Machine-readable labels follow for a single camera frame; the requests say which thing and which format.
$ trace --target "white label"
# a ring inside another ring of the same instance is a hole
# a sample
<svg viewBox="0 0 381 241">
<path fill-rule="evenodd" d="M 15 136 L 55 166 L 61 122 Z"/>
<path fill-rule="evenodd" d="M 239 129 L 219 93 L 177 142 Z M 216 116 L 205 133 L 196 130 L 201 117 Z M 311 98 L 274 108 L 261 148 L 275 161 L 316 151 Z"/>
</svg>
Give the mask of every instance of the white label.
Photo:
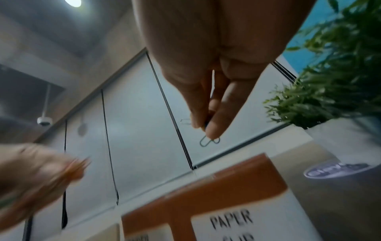
<svg viewBox="0 0 381 241">
<path fill-rule="evenodd" d="M 125 238 L 125 241 L 173 241 L 172 230 L 168 224 L 144 230 Z"/>
<path fill-rule="evenodd" d="M 290 190 L 191 218 L 197 241 L 321 241 Z"/>
</svg>

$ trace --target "logo sticker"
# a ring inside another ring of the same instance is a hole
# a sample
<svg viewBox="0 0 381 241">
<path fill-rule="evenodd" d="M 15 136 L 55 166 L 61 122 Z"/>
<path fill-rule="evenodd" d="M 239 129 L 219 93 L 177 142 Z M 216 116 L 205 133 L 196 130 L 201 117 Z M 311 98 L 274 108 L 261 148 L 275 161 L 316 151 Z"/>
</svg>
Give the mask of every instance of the logo sticker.
<svg viewBox="0 0 381 241">
<path fill-rule="evenodd" d="M 327 162 L 312 166 L 304 171 L 304 176 L 312 179 L 328 179 L 335 177 L 344 177 L 359 172 L 375 168 L 366 163 L 344 164 L 339 160 L 329 160 Z"/>
</svg>

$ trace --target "blurred hand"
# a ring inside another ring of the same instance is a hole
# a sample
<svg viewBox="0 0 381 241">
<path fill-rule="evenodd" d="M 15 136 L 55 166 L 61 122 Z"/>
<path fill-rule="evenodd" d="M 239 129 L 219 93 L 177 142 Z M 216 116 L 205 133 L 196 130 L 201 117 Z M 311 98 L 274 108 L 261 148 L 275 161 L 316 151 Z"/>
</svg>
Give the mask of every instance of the blurred hand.
<svg viewBox="0 0 381 241">
<path fill-rule="evenodd" d="M 0 145 L 0 231 L 57 200 L 86 164 L 42 145 Z"/>
<path fill-rule="evenodd" d="M 285 49 L 315 0 L 134 0 L 138 26 L 164 77 L 186 100 L 192 126 L 216 139 L 262 71 Z M 215 89 L 212 89 L 212 71 Z"/>
</svg>

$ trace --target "label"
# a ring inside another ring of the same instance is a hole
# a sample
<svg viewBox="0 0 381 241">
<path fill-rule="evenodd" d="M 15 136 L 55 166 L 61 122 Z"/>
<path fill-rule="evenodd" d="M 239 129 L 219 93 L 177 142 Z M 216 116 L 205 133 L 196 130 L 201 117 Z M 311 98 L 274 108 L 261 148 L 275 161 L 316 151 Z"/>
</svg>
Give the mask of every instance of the label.
<svg viewBox="0 0 381 241">
<path fill-rule="evenodd" d="M 304 171 L 304 176 L 312 179 L 344 177 L 363 172 L 374 167 L 376 166 L 371 166 L 366 163 L 344 164 L 334 159 L 308 168 Z"/>
<path fill-rule="evenodd" d="M 168 224 L 144 230 L 125 237 L 125 241 L 173 241 L 172 230 Z"/>
<path fill-rule="evenodd" d="M 290 190 L 191 218 L 197 241 L 322 241 Z"/>
</svg>

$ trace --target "white pot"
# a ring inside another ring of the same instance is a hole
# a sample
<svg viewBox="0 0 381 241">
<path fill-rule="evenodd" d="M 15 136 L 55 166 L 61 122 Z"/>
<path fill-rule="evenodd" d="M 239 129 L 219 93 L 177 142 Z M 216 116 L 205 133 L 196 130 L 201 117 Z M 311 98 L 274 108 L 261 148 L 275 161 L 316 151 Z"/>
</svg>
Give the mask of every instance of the white pot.
<svg viewBox="0 0 381 241">
<path fill-rule="evenodd" d="M 335 119 L 306 132 L 344 164 L 381 164 L 381 121 L 366 117 Z"/>
</svg>

